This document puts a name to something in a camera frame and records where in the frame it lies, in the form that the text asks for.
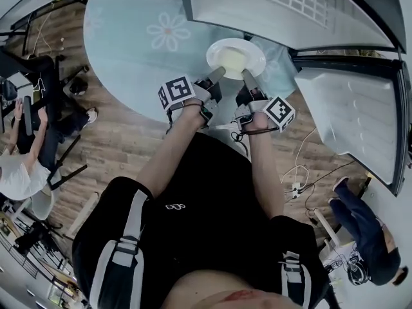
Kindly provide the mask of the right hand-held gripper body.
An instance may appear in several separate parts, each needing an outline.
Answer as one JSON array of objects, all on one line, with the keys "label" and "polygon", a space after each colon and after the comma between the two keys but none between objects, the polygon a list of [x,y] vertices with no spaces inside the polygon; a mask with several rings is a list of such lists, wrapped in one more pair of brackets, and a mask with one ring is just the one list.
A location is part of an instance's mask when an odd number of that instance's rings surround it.
[{"label": "right hand-held gripper body", "polygon": [[[282,133],[295,118],[295,109],[286,100],[279,96],[268,98],[259,88],[248,89],[245,86],[238,93],[236,104],[234,121],[241,133]],[[254,122],[257,115],[266,116],[267,127],[248,130],[248,125]]]}]

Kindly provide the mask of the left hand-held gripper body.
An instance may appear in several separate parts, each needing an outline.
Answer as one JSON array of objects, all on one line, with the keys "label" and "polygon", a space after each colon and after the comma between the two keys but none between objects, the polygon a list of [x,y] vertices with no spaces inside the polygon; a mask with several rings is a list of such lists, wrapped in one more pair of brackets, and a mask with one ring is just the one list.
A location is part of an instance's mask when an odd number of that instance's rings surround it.
[{"label": "left hand-held gripper body", "polygon": [[222,95],[218,80],[213,80],[211,75],[196,82],[191,82],[188,76],[184,75],[163,83],[158,97],[170,126],[174,122],[173,112],[183,109],[188,100],[194,99],[194,104],[200,106],[200,115],[205,121],[203,127],[209,127],[218,114],[218,103]]}]

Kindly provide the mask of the white round plate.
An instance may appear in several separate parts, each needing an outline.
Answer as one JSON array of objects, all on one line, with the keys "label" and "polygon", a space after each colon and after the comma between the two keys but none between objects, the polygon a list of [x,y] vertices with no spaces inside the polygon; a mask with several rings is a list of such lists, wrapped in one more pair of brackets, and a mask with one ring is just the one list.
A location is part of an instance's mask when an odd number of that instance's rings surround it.
[{"label": "white round plate", "polygon": [[[213,70],[221,66],[218,60],[219,52],[224,48],[235,48],[243,52],[247,57],[245,69],[248,69],[253,77],[257,77],[265,70],[267,60],[264,53],[255,44],[238,38],[222,39],[209,47],[206,53],[206,60]],[[224,77],[232,80],[243,80],[241,73],[230,71],[226,72]]]}]

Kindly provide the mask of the person's left forearm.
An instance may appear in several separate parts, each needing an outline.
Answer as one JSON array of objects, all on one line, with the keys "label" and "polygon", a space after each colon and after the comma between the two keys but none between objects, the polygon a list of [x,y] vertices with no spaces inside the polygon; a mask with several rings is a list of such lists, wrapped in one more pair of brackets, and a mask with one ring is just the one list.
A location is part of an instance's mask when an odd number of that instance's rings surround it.
[{"label": "person's left forearm", "polygon": [[136,181],[145,186],[154,198],[168,186],[193,137],[204,125],[200,108],[201,102],[197,99],[185,102],[180,116],[156,153],[139,171]]}]

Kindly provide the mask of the person's right forearm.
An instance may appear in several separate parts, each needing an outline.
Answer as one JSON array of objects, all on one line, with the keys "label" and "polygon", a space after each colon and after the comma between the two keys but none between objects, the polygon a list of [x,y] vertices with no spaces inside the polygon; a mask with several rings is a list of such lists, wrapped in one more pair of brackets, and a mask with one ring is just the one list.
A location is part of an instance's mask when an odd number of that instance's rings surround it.
[{"label": "person's right forearm", "polygon": [[267,217],[272,219],[284,213],[285,194],[277,172],[268,117],[255,113],[253,121],[247,124],[247,131],[256,198]]}]

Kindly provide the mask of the round table with blue tablecloth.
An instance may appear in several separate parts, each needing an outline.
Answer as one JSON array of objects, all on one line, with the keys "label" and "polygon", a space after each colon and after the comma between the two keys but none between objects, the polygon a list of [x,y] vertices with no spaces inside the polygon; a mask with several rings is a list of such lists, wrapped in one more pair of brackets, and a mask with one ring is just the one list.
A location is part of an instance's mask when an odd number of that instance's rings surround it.
[{"label": "round table with blue tablecloth", "polygon": [[224,39],[243,39],[236,18],[252,23],[246,0],[191,0],[205,22],[188,19],[183,0],[88,0],[84,46],[103,86],[141,115],[164,122],[158,91],[169,80],[213,70]]}]

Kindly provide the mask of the person's black clothing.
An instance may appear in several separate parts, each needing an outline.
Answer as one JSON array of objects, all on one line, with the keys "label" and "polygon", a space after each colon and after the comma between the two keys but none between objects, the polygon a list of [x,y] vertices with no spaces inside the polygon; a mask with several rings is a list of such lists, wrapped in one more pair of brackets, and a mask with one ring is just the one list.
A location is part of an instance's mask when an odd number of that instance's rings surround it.
[{"label": "person's black clothing", "polygon": [[228,272],[266,292],[286,290],[297,304],[310,289],[308,309],[324,298],[328,275],[313,228],[286,216],[268,218],[255,196],[249,160],[202,133],[158,197],[131,178],[109,182],[73,241],[74,273],[85,296],[105,245],[123,236],[138,193],[146,197],[138,217],[140,309],[160,309],[177,280],[197,270]]}]

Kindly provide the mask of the white table leg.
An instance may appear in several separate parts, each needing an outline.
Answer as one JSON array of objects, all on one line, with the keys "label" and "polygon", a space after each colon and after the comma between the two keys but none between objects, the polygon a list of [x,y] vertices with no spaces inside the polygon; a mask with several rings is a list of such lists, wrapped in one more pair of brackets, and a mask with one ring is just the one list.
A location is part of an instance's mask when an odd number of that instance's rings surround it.
[{"label": "white table leg", "polygon": [[317,219],[321,222],[323,228],[326,230],[329,237],[331,238],[331,241],[327,241],[327,240],[324,241],[326,246],[328,247],[329,251],[335,250],[341,244],[337,234],[335,233],[331,225],[328,223],[326,218],[323,216],[320,209],[318,208],[314,209],[314,214],[317,217]]}]

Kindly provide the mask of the pale wooden table leg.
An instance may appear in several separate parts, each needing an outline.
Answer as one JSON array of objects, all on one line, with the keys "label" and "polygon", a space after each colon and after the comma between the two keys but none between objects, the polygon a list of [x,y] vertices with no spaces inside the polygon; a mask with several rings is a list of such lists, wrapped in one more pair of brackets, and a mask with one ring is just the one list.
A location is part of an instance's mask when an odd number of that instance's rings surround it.
[{"label": "pale wooden table leg", "polygon": [[71,226],[69,227],[69,229],[65,233],[65,235],[67,237],[69,237],[69,238],[74,237],[74,234],[76,233],[76,231],[78,231],[78,229],[81,227],[81,225],[87,219],[88,214],[90,213],[90,211],[92,210],[92,208],[94,207],[96,202],[98,202],[98,199],[99,199],[98,193],[93,192],[91,194],[91,196],[89,197],[89,199],[84,204],[83,208],[78,213],[78,215],[75,218],[74,222],[71,224]]}]

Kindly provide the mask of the white chair with black legs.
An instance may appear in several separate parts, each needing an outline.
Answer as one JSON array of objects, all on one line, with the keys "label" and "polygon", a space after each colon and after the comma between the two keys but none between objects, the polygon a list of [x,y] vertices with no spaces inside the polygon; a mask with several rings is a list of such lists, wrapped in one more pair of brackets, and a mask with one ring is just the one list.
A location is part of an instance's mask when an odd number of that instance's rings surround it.
[{"label": "white chair with black legs", "polygon": [[56,160],[55,167],[47,178],[46,186],[30,198],[33,214],[38,220],[45,220],[49,216],[55,202],[59,199],[61,186],[88,168],[85,164],[67,175],[62,175],[60,171],[65,159],[80,139],[81,135],[78,135],[62,156]]}]

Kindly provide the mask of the black headphones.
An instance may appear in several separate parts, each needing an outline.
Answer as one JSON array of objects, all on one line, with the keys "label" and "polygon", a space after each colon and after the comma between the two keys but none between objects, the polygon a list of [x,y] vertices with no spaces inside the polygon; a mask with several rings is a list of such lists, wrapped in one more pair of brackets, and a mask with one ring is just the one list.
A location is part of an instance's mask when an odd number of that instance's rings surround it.
[{"label": "black headphones", "polygon": [[351,284],[363,285],[369,281],[368,269],[359,256],[352,256],[348,261],[347,275]]}]

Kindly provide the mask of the person's chin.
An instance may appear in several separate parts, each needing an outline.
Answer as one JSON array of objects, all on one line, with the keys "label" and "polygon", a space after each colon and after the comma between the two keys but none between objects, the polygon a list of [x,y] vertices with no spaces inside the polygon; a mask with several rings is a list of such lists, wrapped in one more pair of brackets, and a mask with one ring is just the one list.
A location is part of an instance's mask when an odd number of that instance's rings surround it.
[{"label": "person's chin", "polygon": [[252,288],[242,278],[197,270],[179,278],[161,309],[303,309],[290,298]]}]

